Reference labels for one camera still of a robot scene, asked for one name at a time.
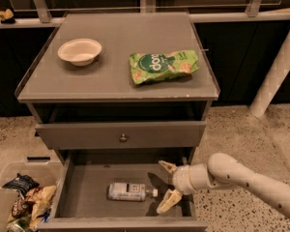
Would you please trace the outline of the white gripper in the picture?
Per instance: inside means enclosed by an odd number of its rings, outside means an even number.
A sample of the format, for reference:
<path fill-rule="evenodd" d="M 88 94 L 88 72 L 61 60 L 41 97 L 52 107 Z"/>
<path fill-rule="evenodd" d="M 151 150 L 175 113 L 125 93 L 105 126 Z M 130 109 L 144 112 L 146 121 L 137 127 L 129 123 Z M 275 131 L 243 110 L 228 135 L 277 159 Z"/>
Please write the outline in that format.
<path fill-rule="evenodd" d="M 200 189 L 211 188 L 213 177 L 208 171 L 206 163 L 196 165 L 177 166 L 164 160 L 159 161 L 161 165 L 172 177 L 175 189 L 169 189 L 157 207 L 158 214 L 164 214 L 173 206 L 179 203 L 183 195 L 188 195 Z"/>

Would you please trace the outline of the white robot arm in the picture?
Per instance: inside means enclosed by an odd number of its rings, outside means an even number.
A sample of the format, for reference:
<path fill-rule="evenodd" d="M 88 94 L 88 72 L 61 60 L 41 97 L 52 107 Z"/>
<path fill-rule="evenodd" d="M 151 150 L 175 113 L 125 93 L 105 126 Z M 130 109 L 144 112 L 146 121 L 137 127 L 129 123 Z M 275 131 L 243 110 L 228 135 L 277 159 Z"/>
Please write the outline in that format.
<path fill-rule="evenodd" d="M 290 219 L 290 186 L 257 173 L 237 159 L 244 156 L 259 168 L 279 170 L 261 148 L 261 130 L 254 130 L 241 114 L 252 103 L 257 86 L 270 69 L 270 62 L 282 46 L 290 22 L 207 22 L 196 26 L 201 43 L 210 51 L 220 95 L 208 113 L 213 153 L 202 163 L 171 166 L 174 189 L 166 193 L 168 206 L 200 190 L 240 188 L 253 194 Z"/>

